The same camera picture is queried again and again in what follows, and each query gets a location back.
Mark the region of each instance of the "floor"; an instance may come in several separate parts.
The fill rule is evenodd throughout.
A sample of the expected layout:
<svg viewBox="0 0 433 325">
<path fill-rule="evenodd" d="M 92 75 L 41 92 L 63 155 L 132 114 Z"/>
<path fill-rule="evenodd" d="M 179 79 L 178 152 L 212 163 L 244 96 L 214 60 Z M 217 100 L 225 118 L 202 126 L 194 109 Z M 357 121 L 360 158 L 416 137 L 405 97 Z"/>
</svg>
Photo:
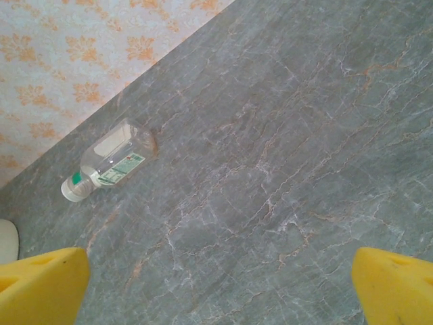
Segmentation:
<svg viewBox="0 0 433 325">
<path fill-rule="evenodd" d="M 21 257 L 86 248 L 77 324 L 366 324 L 359 247 L 433 260 L 432 11 L 236 0 L 1 190 Z M 159 159 L 66 201 L 125 116 Z"/>
</svg>

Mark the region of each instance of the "yellow plastic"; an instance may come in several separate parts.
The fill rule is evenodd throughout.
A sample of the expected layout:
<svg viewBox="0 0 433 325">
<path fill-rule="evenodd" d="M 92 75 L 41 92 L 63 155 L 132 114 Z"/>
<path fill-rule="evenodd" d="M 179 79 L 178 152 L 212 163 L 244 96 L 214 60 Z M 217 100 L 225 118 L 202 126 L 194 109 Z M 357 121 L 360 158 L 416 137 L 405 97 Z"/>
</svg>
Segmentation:
<svg viewBox="0 0 433 325">
<path fill-rule="evenodd" d="M 0 265 L 0 324 L 74 324 L 89 277 L 81 248 Z"/>
<path fill-rule="evenodd" d="M 363 247 L 352 281 L 369 325 L 433 325 L 433 263 Z"/>
</svg>

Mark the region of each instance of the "bottle cap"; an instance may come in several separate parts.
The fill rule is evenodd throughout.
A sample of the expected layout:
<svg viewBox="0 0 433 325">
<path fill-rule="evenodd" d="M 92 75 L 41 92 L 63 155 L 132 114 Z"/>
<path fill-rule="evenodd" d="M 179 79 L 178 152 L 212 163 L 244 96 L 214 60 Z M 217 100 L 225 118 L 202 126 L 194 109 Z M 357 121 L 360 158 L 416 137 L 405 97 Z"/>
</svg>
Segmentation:
<svg viewBox="0 0 433 325">
<path fill-rule="evenodd" d="M 65 198 L 72 202 L 78 202 L 84 199 L 82 196 L 76 195 L 72 189 L 69 188 L 68 179 L 62 184 L 62 194 Z"/>
<path fill-rule="evenodd" d="M 14 224 L 0 219 L 0 264 L 7 264 L 18 259 L 18 232 Z"/>
</svg>

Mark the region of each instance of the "clear plastic bottle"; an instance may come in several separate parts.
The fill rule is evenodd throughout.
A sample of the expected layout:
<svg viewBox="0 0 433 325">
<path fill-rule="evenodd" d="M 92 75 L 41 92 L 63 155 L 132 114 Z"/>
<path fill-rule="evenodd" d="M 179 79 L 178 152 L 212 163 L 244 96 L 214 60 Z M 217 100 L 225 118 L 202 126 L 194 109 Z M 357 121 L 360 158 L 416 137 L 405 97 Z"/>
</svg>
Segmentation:
<svg viewBox="0 0 433 325">
<path fill-rule="evenodd" d="M 121 186 L 157 155 L 152 133 L 126 118 L 85 151 L 80 171 L 62 184 L 62 193 L 69 201 L 78 202 L 97 188 Z"/>
</svg>

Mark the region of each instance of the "wallpaper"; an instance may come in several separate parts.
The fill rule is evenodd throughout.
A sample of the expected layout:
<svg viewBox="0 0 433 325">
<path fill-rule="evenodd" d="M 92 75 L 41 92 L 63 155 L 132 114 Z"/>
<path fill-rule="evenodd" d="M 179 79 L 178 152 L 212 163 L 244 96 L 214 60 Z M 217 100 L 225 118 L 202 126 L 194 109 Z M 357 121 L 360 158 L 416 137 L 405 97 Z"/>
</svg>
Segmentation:
<svg viewBox="0 0 433 325">
<path fill-rule="evenodd" d="M 232 1 L 0 0 L 0 187 Z"/>
</svg>

